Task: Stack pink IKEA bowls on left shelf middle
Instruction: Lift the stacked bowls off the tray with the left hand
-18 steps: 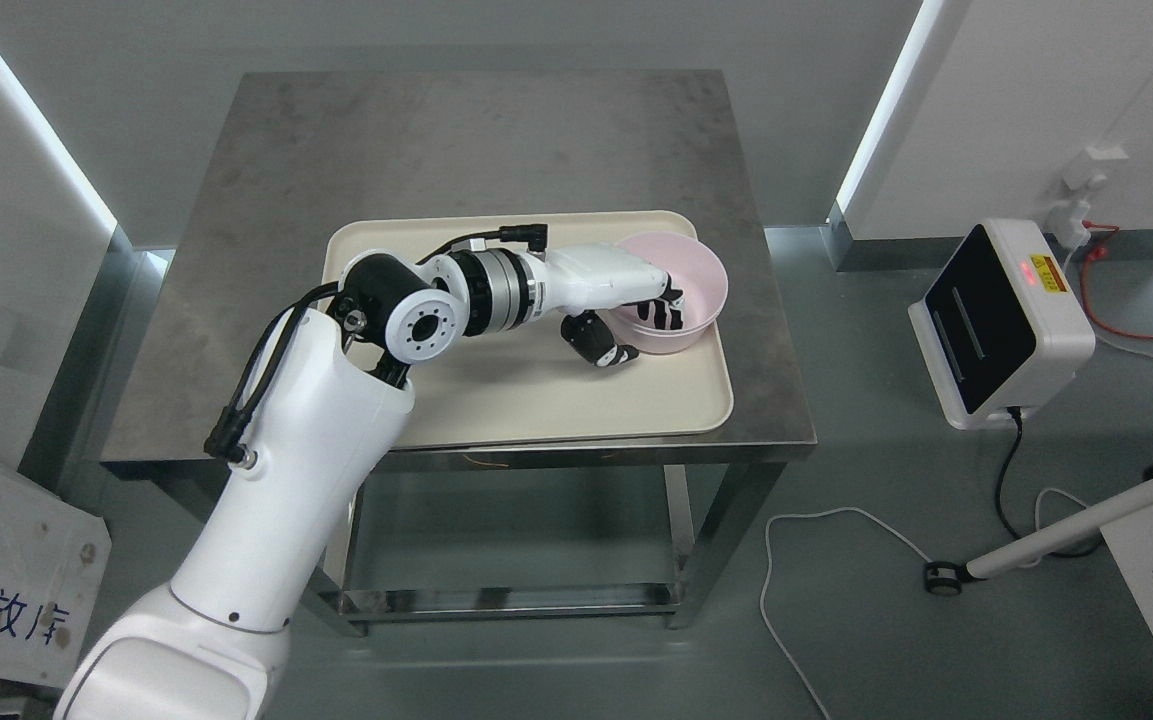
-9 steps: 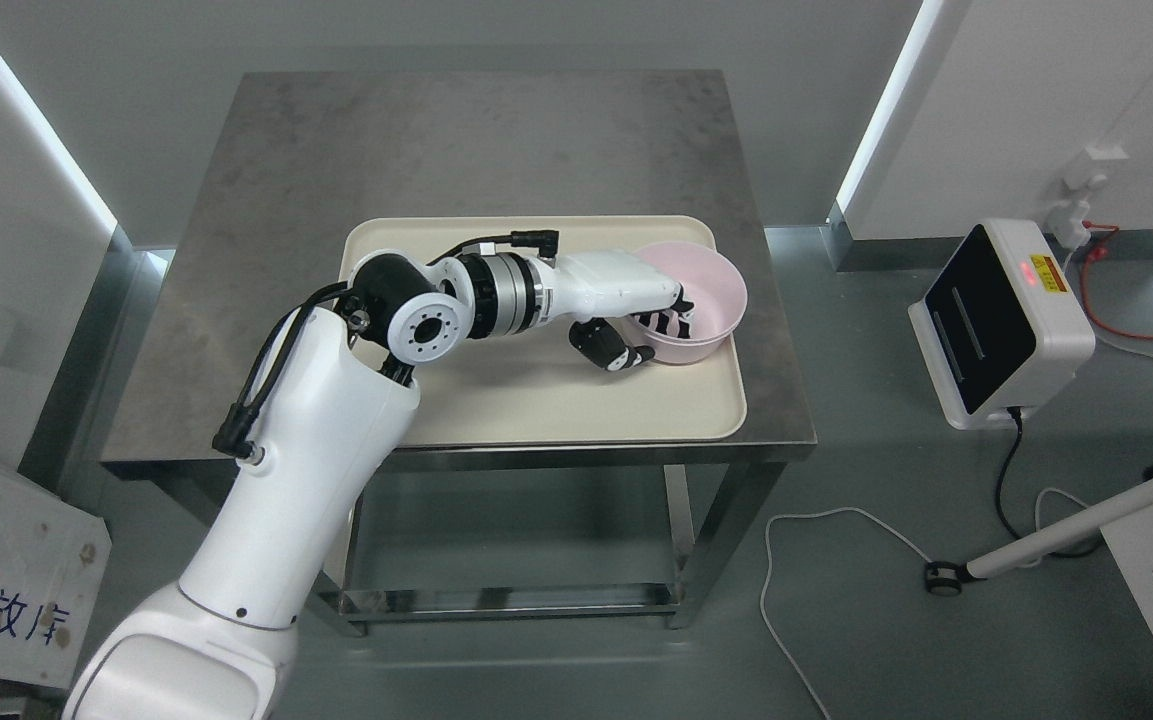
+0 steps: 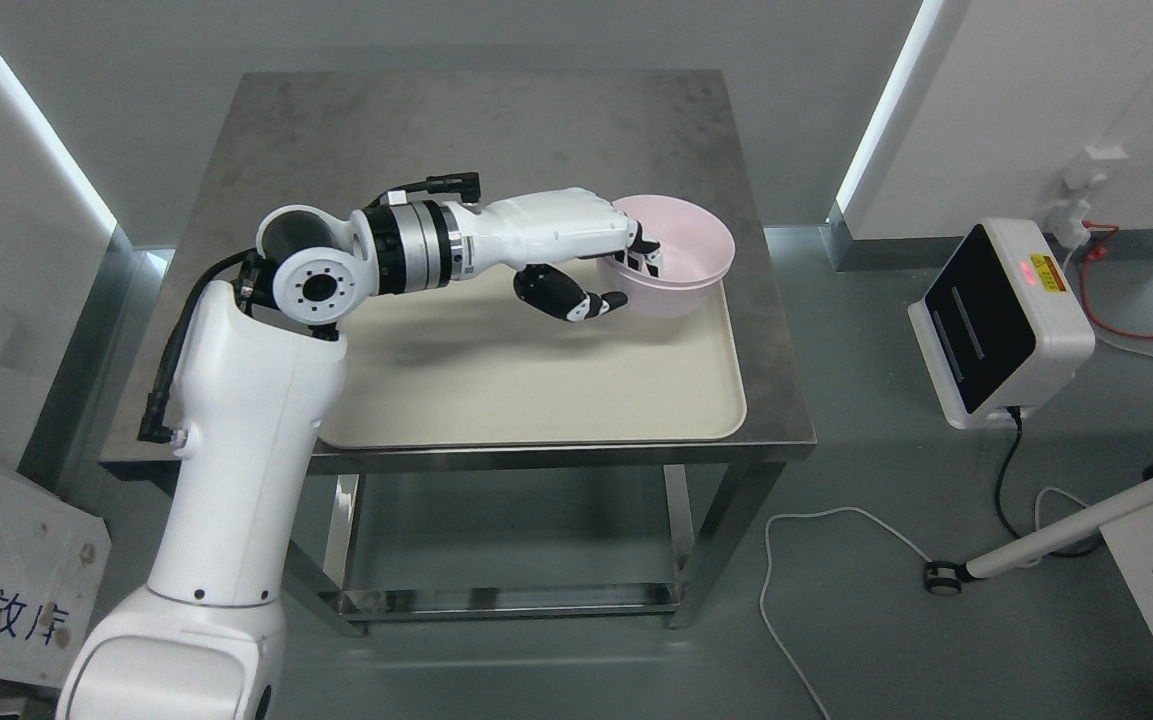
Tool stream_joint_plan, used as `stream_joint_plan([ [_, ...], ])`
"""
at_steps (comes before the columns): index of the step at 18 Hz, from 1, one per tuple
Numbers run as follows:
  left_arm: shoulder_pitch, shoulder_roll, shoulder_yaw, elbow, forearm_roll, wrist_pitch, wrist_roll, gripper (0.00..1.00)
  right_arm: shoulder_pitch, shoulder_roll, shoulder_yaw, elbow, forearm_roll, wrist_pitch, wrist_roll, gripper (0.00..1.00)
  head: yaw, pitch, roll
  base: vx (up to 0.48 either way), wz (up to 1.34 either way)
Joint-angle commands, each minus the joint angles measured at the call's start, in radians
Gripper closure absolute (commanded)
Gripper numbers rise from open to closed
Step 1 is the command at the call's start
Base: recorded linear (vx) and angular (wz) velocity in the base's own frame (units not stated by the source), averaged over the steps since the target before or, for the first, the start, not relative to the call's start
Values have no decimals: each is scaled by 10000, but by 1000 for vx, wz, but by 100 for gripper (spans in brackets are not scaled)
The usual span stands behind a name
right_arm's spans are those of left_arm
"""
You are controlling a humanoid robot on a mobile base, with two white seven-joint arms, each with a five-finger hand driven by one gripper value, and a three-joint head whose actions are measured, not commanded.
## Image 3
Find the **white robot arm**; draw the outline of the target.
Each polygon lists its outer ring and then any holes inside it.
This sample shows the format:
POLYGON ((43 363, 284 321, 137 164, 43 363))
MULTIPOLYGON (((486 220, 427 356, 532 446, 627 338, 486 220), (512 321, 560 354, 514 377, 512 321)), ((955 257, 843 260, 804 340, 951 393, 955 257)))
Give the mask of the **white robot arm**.
POLYGON ((282 673, 285 552, 321 423, 344 383, 339 318, 379 293, 465 273, 453 193, 476 173, 380 193, 346 219, 291 205, 250 249, 193 284, 138 438, 169 445, 178 483, 155 565, 90 633, 59 719, 264 719, 282 673))

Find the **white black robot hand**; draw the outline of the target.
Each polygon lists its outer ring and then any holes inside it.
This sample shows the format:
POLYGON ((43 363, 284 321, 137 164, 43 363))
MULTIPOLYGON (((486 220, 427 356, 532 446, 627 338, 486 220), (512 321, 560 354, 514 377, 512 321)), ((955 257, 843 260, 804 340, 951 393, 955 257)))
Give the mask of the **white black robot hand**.
POLYGON ((487 205, 447 202, 443 208, 464 242, 457 282, 470 282, 495 265, 511 267, 518 299, 563 322, 612 313, 628 297, 585 291, 557 264, 609 256, 653 278, 663 269, 660 242, 643 225, 585 188, 527 193, 487 205))

